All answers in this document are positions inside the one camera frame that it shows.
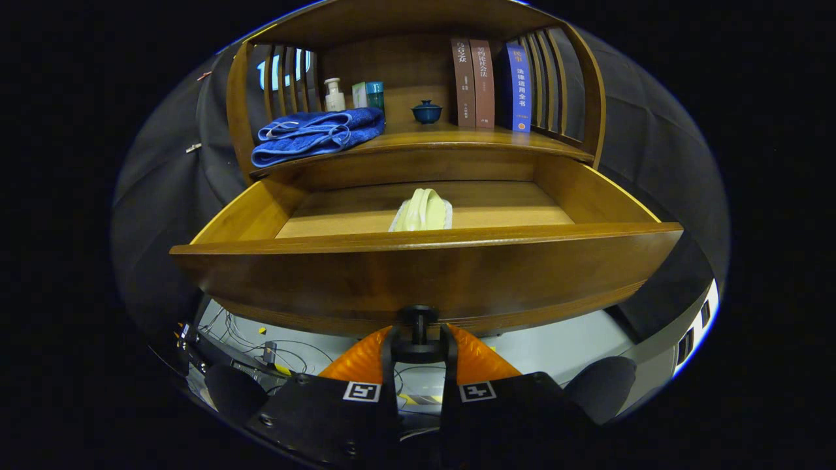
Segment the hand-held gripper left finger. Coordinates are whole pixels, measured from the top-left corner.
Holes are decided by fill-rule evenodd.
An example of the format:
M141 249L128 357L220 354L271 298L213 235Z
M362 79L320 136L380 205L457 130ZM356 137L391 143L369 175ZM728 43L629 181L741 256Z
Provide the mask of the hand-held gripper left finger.
M343 381L296 374L248 419L245 428L281 452L328 469L388 469L399 461L399 415L392 345L376 356L382 377Z

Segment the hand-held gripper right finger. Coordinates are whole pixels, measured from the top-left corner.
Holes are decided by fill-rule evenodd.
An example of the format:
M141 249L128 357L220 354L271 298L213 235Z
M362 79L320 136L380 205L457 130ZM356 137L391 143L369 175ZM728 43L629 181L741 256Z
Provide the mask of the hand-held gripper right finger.
M544 372L523 374L463 328L442 324L444 469L538 469L596 430Z

